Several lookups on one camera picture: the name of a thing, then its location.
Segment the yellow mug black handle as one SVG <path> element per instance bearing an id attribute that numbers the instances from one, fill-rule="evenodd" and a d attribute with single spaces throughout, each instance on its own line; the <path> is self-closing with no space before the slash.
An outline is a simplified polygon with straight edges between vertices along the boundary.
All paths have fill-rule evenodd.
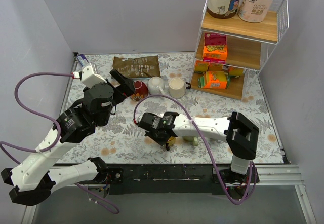
<path id="1" fill-rule="evenodd" d="M 168 139 L 166 146 L 165 146 L 167 151 L 170 150 L 170 147 L 174 145 L 175 141 L 176 141 L 176 138 L 173 136 Z"/>

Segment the light green mug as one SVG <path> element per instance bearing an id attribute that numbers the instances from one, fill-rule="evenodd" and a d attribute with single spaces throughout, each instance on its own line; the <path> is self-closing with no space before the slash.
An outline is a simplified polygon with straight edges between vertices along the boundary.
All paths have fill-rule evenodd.
<path id="1" fill-rule="evenodd" d="M 194 136 L 183 136 L 184 141 L 190 143 L 192 146 L 198 146 L 198 138 Z"/>

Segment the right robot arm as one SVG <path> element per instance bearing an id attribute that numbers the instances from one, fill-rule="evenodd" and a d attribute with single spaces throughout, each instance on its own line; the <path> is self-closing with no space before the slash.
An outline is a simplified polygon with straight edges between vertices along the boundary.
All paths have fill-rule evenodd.
<path id="1" fill-rule="evenodd" d="M 229 117 L 190 119 L 184 114 L 166 112 L 162 116 L 143 113 L 134 119 L 135 125 L 145 130 L 149 137 L 166 150 L 176 137 L 205 137 L 229 145 L 232 160 L 228 170 L 221 170 L 225 183 L 243 183 L 250 180 L 249 164 L 256 158 L 259 128 L 243 114 L 233 112 Z"/>

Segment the dark red mug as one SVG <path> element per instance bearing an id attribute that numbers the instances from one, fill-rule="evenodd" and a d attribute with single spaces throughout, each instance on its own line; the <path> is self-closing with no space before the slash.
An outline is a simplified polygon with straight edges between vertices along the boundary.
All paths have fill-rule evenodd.
<path id="1" fill-rule="evenodd" d="M 134 81 L 133 85 L 135 92 L 130 96 L 133 101 L 140 101 L 148 96 L 148 88 L 142 81 Z"/>

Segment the white speckled mug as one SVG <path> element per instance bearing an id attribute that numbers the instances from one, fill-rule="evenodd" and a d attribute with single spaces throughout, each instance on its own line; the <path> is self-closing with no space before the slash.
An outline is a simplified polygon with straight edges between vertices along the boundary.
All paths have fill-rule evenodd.
<path id="1" fill-rule="evenodd" d="M 150 78 L 147 87 L 151 95 L 165 95 L 165 82 L 160 77 Z"/>

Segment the cream beige mug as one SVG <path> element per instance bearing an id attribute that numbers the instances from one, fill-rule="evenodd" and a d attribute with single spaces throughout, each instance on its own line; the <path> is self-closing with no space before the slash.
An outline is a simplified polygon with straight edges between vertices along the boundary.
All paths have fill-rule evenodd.
<path id="1" fill-rule="evenodd" d="M 181 98 L 185 95 L 186 90 L 191 88 L 191 83 L 184 81 L 182 78 L 171 78 L 168 81 L 169 94 L 173 98 Z"/>

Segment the brown coffee bag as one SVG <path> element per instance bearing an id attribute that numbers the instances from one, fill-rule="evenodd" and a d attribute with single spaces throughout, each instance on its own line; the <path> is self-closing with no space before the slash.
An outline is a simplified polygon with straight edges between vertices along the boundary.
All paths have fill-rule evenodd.
<path id="1" fill-rule="evenodd" d="M 114 57 L 112 67 L 127 78 L 150 79 L 160 77 L 157 55 L 139 58 Z"/>

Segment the purple white box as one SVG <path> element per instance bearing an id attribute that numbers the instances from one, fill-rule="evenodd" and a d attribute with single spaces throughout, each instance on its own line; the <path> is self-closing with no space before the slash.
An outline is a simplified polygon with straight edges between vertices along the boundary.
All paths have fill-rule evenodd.
<path id="1" fill-rule="evenodd" d="M 97 67 L 96 67 L 96 65 L 93 64 L 93 63 L 90 63 L 84 54 L 78 54 L 76 56 L 76 58 L 77 58 L 77 60 L 78 60 L 78 62 L 81 65 L 82 68 L 84 68 L 86 66 L 91 66 L 92 69 L 93 69 L 93 71 L 94 71 L 94 73 L 97 73 Z"/>

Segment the orange sponge pack lying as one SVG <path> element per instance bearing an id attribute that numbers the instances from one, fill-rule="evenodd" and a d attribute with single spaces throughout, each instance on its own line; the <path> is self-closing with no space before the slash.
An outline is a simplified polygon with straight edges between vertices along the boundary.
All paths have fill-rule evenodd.
<path id="1" fill-rule="evenodd" d="M 198 79 L 198 87 L 203 89 L 227 89 L 230 76 L 223 71 L 207 71 Z"/>

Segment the orange sponge box left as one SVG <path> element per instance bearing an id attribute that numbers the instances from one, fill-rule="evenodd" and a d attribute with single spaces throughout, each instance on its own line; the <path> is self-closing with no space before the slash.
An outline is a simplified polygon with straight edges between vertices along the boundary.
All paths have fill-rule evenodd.
<path id="1" fill-rule="evenodd" d="M 203 60 L 196 60 L 194 72 L 204 74 L 208 71 L 209 63 Z"/>

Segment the orange sponge box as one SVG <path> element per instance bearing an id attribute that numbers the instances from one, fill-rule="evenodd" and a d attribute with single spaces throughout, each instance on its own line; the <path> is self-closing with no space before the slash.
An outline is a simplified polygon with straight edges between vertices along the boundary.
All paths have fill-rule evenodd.
<path id="1" fill-rule="evenodd" d="M 221 63 L 209 63 L 208 71 L 222 71 L 230 77 L 240 77 L 245 74 L 245 69 Z"/>
<path id="2" fill-rule="evenodd" d="M 203 60 L 196 60 L 194 72 L 204 74 L 208 71 L 209 63 Z"/>

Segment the orange sponge box right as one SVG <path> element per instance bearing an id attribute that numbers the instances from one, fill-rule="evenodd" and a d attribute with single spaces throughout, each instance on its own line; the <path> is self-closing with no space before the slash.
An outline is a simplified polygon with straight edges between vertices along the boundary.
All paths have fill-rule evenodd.
<path id="1" fill-rule="evenodd" d="M 208 71 L 222 71 L 230 77 L 240 77 L 245 74 L 245 69 L 221 63 L 209 63 Z"/>

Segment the orange pink Scrub Mommy box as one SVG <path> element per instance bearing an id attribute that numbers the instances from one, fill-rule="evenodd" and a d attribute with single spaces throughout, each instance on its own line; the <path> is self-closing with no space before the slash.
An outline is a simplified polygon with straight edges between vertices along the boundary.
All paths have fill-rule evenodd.
<path id="1" fill-rule="evenodd" d="M 204 62 L 225 63 L 228 55 L 227 36 L 205 33 L 202 58 Z"/>

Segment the white wrapped tissue roll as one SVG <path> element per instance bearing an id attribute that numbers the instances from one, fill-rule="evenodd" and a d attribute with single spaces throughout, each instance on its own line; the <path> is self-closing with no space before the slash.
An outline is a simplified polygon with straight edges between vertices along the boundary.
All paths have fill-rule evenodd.
<path id="1" fill-rule="evenodd" d="M 250 23 L 262 22 L 273 0 L 242 0 L 238 11 L 240 19 Z"/>

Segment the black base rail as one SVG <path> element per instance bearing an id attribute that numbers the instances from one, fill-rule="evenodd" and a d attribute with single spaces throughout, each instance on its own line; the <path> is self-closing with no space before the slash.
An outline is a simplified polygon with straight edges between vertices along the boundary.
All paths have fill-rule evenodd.
<path id="1" fill-rule="evenodd" d="M 256 169 L 245 175 L 233 173 L 229 164 L 219 164 L 221 179 L 217 178 L 212 164 L 108 164 L 108 179 L 90 185 L 106 186 L 111 195 L 122 194 L 165 194 L 207 193 L 239 199 L 249 186 L 258 183 Z"/>

